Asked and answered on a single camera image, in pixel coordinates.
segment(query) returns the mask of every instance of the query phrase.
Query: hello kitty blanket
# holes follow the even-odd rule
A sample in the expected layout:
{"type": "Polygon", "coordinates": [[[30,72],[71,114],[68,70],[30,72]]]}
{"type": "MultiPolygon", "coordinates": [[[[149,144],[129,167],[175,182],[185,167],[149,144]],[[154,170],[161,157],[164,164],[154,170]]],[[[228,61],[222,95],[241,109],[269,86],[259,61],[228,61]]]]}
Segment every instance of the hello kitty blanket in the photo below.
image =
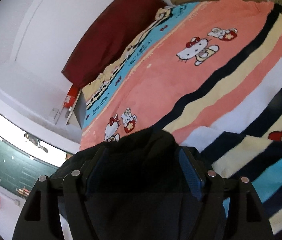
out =
{"type": "Polygon", "coordinates": [[[82,150],[164,129],[222,177],[248,177],[282,239],[282,6],[220,0],[161,9],[83,93],[82,150]]]}

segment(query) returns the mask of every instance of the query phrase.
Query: blue stripe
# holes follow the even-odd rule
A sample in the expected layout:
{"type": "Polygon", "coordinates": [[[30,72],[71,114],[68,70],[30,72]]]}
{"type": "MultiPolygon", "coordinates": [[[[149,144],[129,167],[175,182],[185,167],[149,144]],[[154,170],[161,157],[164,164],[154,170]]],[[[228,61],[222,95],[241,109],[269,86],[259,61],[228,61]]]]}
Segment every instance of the blue stripe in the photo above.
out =
{"type": "Polygon", "coordinates": [[[139,44],[133,54],[124,63],[123,67],[116,75],[117,78],[115,82],[112,82],[106,92],[94,103],[91,109],[86,111],[86,117],[88,116],[88,118],[84,120],[83,128],[89,126],[93,119],[102,111],[115,91],[119,88],[126,75],[134,67],[138,60],[143,57],[143,55],[145,55],[147,50],[153,44],[162,39],[168,32],[170,32],[180,21],[187,17],[193,11],[194,7],[196,7],[198,4],[198,2],[187,3],[173,8],[171,12],[172,16],[170,16],[167,20],[163,21],[160,25],[156,26],[153,30],[150,31],[147,37],[139,44]],[[168,27],[164,28],[163,31],[160,31],[160,29],[165,25],[167,25],[168,27]]]}
{"type": "MultiPolygon", "coordinates": [[[[252,182],[262,203],[267,201],[280,187],[282,187],[282,159],[268,167],[254,182],[252,182]]],[[[229,211],[230,199],[223,201],[225,214],[229,211]]]]}
{"type": "Polygon", "coordinates": [[[255,181],[268,167],[282,159],[282,142],[273,141],[263,152],[252,161],[244,165],[230,179],[238,179],[246,176],[251,181],[255,181]]]}

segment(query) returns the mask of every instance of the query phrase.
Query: green chalkboard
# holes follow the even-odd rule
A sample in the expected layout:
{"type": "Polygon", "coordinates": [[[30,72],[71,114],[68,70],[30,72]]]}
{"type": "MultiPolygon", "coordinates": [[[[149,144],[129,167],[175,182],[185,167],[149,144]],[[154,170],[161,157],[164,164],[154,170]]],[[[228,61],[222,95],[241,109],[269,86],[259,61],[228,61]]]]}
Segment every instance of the green chalkboard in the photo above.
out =
{"type": "Polygon", "coordinates": [[[0,186],[8,191],[26,198],[18,193],[18,189],[31,191],[41,175],[51,176],[57,167],[51,164],[30,159],[13,146],[0,141],[0,186]]]}

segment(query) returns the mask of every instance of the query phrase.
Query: dark red pillow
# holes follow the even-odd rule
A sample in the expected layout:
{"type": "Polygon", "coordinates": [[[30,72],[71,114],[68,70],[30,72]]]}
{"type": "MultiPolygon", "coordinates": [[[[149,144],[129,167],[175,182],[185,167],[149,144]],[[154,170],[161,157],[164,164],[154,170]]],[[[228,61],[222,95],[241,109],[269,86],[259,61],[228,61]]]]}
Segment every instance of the dark red pillow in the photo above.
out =
{"type": "Polygon", "coordinates": [[[162,0],[114,0],[79,41],[62,70],[64,76],[79,88],[94,81],[165,6],[162,0]]]}

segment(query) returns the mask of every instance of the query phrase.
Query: pillow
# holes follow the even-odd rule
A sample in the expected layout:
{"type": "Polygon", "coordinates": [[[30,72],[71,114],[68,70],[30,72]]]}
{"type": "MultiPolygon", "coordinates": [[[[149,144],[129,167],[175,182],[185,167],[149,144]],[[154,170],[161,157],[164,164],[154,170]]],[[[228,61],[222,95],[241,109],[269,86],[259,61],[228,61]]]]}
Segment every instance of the pillow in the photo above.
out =
{"type": "Polygon", "coordinates": [[[141,44],[142,41],[147,37],[148,33],[169,18],[170,13],[170,9],[160,8],[155,16],[155,21],[151,23],[150,26],[148,26],[145,30],[140,32],[139,35],[137,35],[134,40],[129,43],[129,45],[123,51],[121,57],[115,62],[106,66],[104,71],[100,73],[94,81],[82,88],[82,93],[84,95],[87,108],[89,108],[90,104],[103,94],[103,92],[111,84],[113,78],[116,77],[115,73],[120,71],[126,60],[134,53],[134,51],[138,48],[138,45],[141,44]]]}
{"type": "Polygon", "coordinates": [[[79,88],[94,81],[165,6],[162,0],[114,0],[81,38],[63,75],[79,88]]]}

